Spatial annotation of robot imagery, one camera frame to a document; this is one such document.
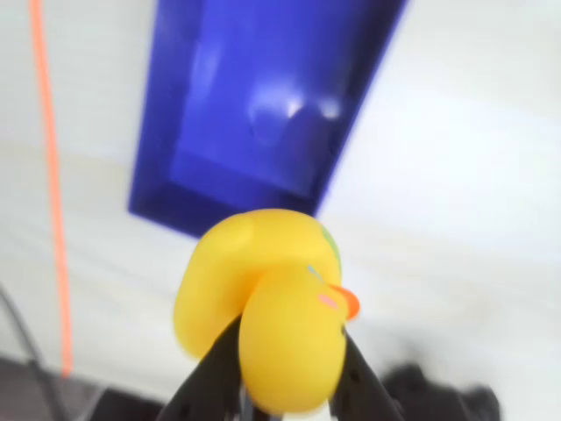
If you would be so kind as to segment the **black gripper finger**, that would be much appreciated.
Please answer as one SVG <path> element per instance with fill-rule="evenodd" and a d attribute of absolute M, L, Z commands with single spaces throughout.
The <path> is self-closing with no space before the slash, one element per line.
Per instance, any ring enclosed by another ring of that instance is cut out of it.
<path fill-rule="evenodd" d="M 232 321 L 160 412 L 161 421 L 241 420 L 241 318 Z"/>
<path fill-rule="evenodd" d="M 343 334 L 344 365 L 336 391 L 329 400 L 330 415 L 336 420 L 402 421 L 393 399 L 345 328 Z"/>

